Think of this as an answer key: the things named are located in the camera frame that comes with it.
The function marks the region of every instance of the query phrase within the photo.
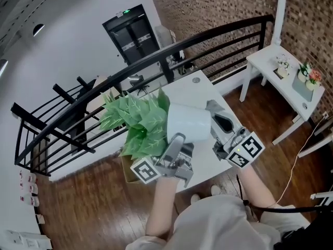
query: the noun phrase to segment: person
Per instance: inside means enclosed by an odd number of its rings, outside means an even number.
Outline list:
[[[276,204],[272,193],[253,167],[240,169],[238,175],[251,204],[283,208]],[[175,178],[158,179],[146,236],[129,244],[126,250],[273,249],[285,233],[306,228],[310,224],[300,213],[264,212],[260,222],[249,220],[240,198],[220,195],[221,189],[213,185],[211,197],[192,197],[191,205],[178,216],[172,236],[167,241],[177,184]]]

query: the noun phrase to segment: potted flower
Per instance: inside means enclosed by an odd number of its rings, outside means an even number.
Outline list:
[[[305,85],[309,90],[313,91],[314,89],[317,88],[317,86],[319,86],[321,80],[322,76],[319,73],[319,71],[313,69],[310,72],[309,79],[306,81]]]
[[[312,68],[308,62],[305,62],[304,64],[300,65],[300,68],[298,70],[297,77],[301,82],[306,82],[309,79],[309,74],[311,72]]]
[[[277,63],[279,65],[277,69],[277,73],[282,77],[285,78],[288,76],[288,71],[287,69],[290,67],[290,64],[288,62],[288,57],[286,57],[285,54],[281,54],[280,56],[276,57]]]
[[[138,99],[131,94],[114,99],[103,95],[107,112],[101,117],[100,129],[112,130],[122,124],[128,129],[120,156],[138,159],[161,156],[171,138],[178,132],[185,135],[185,143],[205,140],[210,135],[209,111],[171,104],[160,88],[158,97],[148,95]]]

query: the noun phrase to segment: sleeve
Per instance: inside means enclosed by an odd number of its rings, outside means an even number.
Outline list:
[[[143,236],[129,244],[125,250],[161,250],[166,241],[154,236]]]
[[[274,205],[273,208],[295,208],[294,206]],[[278,230],[280,234],[307,228],[310,223],[301,213],[272,213],[264,212],[260,222]]]

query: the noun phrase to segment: white cable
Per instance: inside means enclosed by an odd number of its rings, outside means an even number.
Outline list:
[[[305,144],[302,146],[302,148],[301,148],[301,149],[299,150],[299,152],[297,153],[296,158],[295,158],[295,162],[294,162],[294,164],[293,164],[293,166],[292,166],[292,168],[291,168],[291,173],[290,173],[289,181],[288,181],[287,186],[286,186],[285,190],[283,191],[283,193],[282,193],[280,199],[276,202],[277,204],[280,202],[280,200],[281,200],[282,197],[284,196],[284,194],[285,194],[285,192],[286,192],[286,190],[287,190],[287,188],[288,188],[288,186],[289,186],[289,184],[290,184],[290,182],[291,182],[292,171],[293,171],[293,169],[294,169],[294,167],[295,167],[295,165],[296,165],[298,155],[300,154],[300,152],[302,152],[302,150],[303,150],[303,148],[305,147],[305,145],[307,144],[308,140],[311,138],[311,136],[313,135],[313,133],[314,133],[315,130],[317,129],[318,125],[321,123],[321,121],[322,121],[324,118],[325,118],[325,117],[323,117],[323,118],[320,120],[320,122],[318,122],[318,124],[316,125],[316,127],[313,129],[311,135],[310,135],[310,136],[308,137],[308,139],[306,140]]]

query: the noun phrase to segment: wooden floor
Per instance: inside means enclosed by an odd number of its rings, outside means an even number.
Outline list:
[[[274,88],[259,82],[249,87],[246,100],[239,101],[240,90],[225,99],[241,123],[255,131],[266,150],[254,167],[278,199],[283,192],[296,154],[312,129],[305,123],[280,144],[272,140],[291,125],[294,112]],[[282,205],[310,206],[310,194],[330,187],[331,154],[316,151],[298,160],[291,185]],[[239,195],[233,169],[176,196],[179,212],[189,205],[192,194],[207,196],[217,183],[226,194]],[[118,158],[104,158],[88,168],[56,183],[39,179],[40,212],[45,216],[43,232],[55,250],[124,249],[144,235],[153,198],[153,185],[126,184]]]

